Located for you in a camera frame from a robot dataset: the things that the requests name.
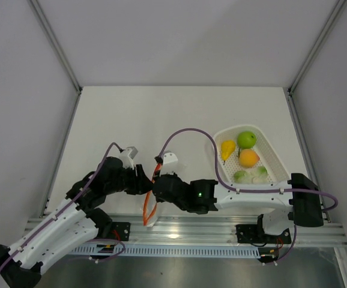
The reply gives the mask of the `clear zip top bag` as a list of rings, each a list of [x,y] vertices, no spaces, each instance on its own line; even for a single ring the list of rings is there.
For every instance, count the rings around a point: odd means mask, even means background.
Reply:
[[[157,180],[157,178],[160,175],[160,168],[162,163],[157,163],[154,172],[152,174],[152,181]],[[182,168],[182,165],[180,162],[178,163],[178,167],[176,170],[179,171]],[[153,195],[152,191],[147,192],[145,196],[145,200],[143,203],[143,210],[142,210],[142,220],[143,220],[143,225],[145,227],[152,227],[158,219],[158,203],[155,200],[155,196]]]

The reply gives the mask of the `orange peach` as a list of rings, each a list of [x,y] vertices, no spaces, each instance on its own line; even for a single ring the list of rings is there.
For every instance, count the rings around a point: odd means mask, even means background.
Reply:
[[[260,161],[260,157],[252,149],[243,149],[240,151],[238,161],[240,166],[245,168],[252,168]]]

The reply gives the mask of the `white green cabbage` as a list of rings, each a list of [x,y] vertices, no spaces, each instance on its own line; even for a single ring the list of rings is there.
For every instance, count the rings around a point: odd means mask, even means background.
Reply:
[[[237,184],[265,184],[267,178],[268,172],[264,166],[239,170],[234,174],[234,182]]]

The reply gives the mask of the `green apple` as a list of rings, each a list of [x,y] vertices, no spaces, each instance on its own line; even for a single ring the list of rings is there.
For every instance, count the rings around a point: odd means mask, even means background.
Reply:
[[[241,149],[251,149],[256,144],[256,135],[251,131],[243,131],[237,136],[237,144]]]

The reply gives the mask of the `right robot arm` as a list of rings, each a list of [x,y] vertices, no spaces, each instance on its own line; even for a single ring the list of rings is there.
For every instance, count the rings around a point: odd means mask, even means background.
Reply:
[[[256,237],[269,242],[287,228],[324,224],[317,186],[301,173],[270,184],[223,185],[201,179],[186,183],[177,175],[163,175],[152,188],[157,202],[174,204],[182,211],[204,215],[230,208],[269,208],[258,216]]]

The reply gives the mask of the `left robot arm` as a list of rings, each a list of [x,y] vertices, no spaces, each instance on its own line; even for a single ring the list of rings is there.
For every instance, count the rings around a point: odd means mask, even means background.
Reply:
[[[140,195],[152,189],[140,164],[124,167],[107,157],[96,171],[75,183],[53,213],[10,246],[0,245],[0,276],[9,287],[35,287],[57,261],[83,243],[107,239],[112,219],[99,206],[106,196]]]

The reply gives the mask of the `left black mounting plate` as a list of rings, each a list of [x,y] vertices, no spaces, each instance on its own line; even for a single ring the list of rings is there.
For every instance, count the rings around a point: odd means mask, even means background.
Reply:
[[[111,239],[122,242],[128,242],[130,237],[131,223],[129,222],[113,222],[110,230]]]

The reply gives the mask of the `black mounting plate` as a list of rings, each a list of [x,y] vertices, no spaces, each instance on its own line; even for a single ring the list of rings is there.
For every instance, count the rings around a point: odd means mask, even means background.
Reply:
[[[129,222],[113,222],[110,230],[111,239],[122,242],[128,242],[130,237],[131,223]]]
[[[269,235],[259,231],[257,224],[238,224],[235,226],[237,243],[264,247],[267,244],[291,244],[291,233],[286,229],[279,235]]]

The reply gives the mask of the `yellow pear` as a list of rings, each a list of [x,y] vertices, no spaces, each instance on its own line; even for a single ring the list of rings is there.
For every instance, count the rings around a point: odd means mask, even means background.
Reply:
[[[222,142],[220,147],[220,156],[223,160],[223,164],[228,160],[228,158],[234,153],[236,149],[236,144],[233,140],[226,140]]]

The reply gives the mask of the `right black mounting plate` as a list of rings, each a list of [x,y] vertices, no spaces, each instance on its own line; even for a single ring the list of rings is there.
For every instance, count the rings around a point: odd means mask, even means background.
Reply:
[[[238,224],[235,226],[237,243],[264,247],[267,244],[291,244],[291,233],[286,229],[279,235],[269,235],[259,231],[257,224]]]

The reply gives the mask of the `white perforated basket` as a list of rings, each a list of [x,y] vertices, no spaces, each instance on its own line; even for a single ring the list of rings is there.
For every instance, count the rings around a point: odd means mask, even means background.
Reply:
[[[289,179],[264,133],[254,125],[237,125],[213,137],[219,167],[229,182],[269,184]]]

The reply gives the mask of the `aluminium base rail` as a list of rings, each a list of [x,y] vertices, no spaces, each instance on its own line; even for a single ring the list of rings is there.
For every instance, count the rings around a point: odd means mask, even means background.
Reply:
[[[131,223],[129,241],[145,245],[229,245],[236,244],[237,224],[253,224],[255,217],[158,217],[151,227],[141,216],[111,216],[113,221]],[[297,228],[296,247],[347,247],[341,224],[325,223],[319,228]]]

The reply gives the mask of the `left aluminium frame post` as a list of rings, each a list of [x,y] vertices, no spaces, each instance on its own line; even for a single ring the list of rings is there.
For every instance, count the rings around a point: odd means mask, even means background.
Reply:
[[[32,13],[34,14],[36,20],[38,21],[38,24],[40,25],[40,28],[42,29],[43,34],[47,38],[51,49],[53,50],[55,56],[57,57],[60,66],[66,73],[74,90],[79,95],[82,91],[82,87],[71,67],[70,61],[68,60],[67,55],[64,52],[64,49],[62,48],[61,44],[58,41],[58,38],[43,10],[43,7],[40,4],[40,1],[28,0],[27,3],[29,7],[31,8]]]

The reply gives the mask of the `aluminium frame post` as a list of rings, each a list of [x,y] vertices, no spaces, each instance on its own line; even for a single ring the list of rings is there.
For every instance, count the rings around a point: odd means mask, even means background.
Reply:
[[[38,21],[38,24],[40,25],[40,28],[42,29],[43,34],[47,38],[51,49],[53,50],[55,56],[57,57],[60,66],[66,73],[74,90],[79,95],[82,91],[82,87],[71,67],[70,61],[68,60],[67,55],[64,52],[64,49],[62,48],[61,44],[58,41],[58,38],[43,10],[43,7],[40,4],[40,1],[28,0],[27,3],[29,7],[31,8],[32,13],[34,14],[36,20]]]
[[[344,9],[347,6],[347,0],[338,0],[334,3],[334,7],[330,11],[327,19],[325,20],[322,28],[320,29],[313,45],[309,49],[306,57],[301,64],[301,67],[298,69],[290,87],[288,88],[288,94],[292,97],[302,81],[303,77],[308,72],[309,68],[313,64],[315,58],[319,55],[321,49],[323,48],[325,42],[333,31],[336,23],[339,21]]]

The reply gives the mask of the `right aluminium frame post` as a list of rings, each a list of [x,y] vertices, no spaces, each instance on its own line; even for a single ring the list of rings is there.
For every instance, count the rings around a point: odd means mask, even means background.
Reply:
[[[313,64],[315,58],[319,55],[321,49],[323,48],[325,42],[333,31],[336,23],[339,21],[344,9],[347,6],[347,0],[338,0],[334,3],[334,7],[330,11],[327,19],[325,20],[322,28],[320,29],[313,45],[309,49],[306,57],[301,64],[301,67],[298,69],[290,87],[288,88],[288,94],[292,97],[302,81],[303,77],[308,72],[309,68]]]

